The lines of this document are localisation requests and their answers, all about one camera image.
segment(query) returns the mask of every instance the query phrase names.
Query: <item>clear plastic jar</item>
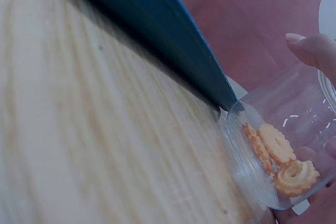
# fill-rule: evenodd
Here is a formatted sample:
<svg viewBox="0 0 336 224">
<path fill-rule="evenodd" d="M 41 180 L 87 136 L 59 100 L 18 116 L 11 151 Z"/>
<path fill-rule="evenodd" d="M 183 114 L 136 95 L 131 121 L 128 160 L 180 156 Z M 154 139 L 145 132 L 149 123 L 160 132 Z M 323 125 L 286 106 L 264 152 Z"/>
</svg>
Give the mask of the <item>clear plastic jar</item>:
<svg viewBox="0 0 336 224">
<path fill-rule="evenodd" d="M 320 174 L 316 182 L 297 196 L 279 191 L 275 186 L 275 174 L 293 163 L 279 166 L 272 159 L 273 171 L 267 175 L 244 132 L 246 123 L 256 131 L 262 124 L 271 124 L 278 129 L 289 141 L 297 160 L 311 160 Z M 336 176 L 336 138 L 333 138 L 336 136 L 335 89 L 323 73 L 313 67 L 298 63 L 240 99 L 228 113 L 227 130 L 240 170 L 239 179 L 253 187 L 254 195 L 249 197 L 254 196 L 273 209 L 293 207 Z"/>
</svg>

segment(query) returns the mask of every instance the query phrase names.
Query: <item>jar opening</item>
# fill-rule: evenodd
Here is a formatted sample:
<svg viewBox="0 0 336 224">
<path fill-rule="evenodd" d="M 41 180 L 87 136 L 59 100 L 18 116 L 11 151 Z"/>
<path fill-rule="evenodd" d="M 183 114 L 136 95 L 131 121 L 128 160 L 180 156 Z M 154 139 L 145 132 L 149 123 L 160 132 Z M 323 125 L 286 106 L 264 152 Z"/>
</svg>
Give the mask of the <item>jar opening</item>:
<svg viewBox="0 0 336 224">
<path fill-rule="evenodd" d="M 330 108 L 336 114 L 336 91 L 331 81 L 318 70 L 318 78 L 321 85 L 321 89 L 324 93 L 326 100 L 328 101 Z"/>
</svg>

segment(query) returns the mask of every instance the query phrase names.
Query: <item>reddish background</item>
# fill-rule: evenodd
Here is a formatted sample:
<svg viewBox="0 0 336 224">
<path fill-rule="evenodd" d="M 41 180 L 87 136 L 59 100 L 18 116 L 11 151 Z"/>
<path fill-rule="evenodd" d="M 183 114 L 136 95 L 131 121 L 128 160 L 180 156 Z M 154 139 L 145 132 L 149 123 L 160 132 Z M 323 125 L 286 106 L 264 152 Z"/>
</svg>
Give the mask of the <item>reddish background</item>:
<svg viewBox="0 0 336 224">
<path fill-rule="evenodd" d="M 251 91 L 292 65 L 286 33 L 318 33 L 321 0 L 183 0 L 225 73 Z"/>
</svg>

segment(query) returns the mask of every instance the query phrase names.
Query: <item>light wood surface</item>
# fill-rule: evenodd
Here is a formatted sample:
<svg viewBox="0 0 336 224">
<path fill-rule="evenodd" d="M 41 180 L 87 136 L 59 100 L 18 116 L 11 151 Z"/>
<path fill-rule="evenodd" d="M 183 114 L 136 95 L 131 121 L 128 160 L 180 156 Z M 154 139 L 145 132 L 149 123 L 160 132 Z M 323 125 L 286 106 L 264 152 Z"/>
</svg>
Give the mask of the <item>light wood surface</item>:
<svg viewBox="0 0 336 224">
<path fill-rule="evenodd" d="M 85 0 L 0 0 L 0 223 L 273 223 L 218 115 Z"/>
</svg>

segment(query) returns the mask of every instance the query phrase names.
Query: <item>small biscuit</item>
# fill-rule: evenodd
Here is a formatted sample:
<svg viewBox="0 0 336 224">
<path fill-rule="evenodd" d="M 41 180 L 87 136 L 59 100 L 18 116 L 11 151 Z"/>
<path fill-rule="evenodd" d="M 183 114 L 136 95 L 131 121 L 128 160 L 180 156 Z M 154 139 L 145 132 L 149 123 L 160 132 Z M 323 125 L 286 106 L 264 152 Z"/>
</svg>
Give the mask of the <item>small biscuit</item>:
<svg viewBox="0 0 336 224">
<path fill-rule="evenodd" d="M 273 171 L 273 163 L 264 145 L 262 144 L 261 139 L 257 135 L 257 132 L 248 123 L 243 125 L 243 129 L 244 129 L 245 135 L 247 136 L 253 148 L 253 151 L 255 152 L 260 162 L 262 163 L 262 166 L 264 167 L 266 174 L 270 175 Z"/>
<path fill-rule="evenodd" d="M 287 165 L 296 160 L 296 156 L 285 136 L 270 124 L 262 124 L 258 135 L 269 156 L 279 165 Z"/>
<path fill-rule="evenodd" d="M 278 192 L 287 197 L 297 197 L 309 190 L 319 176 L 311 161 L 293 161 L 279 169 L 273 182 Z"/>
</svg>

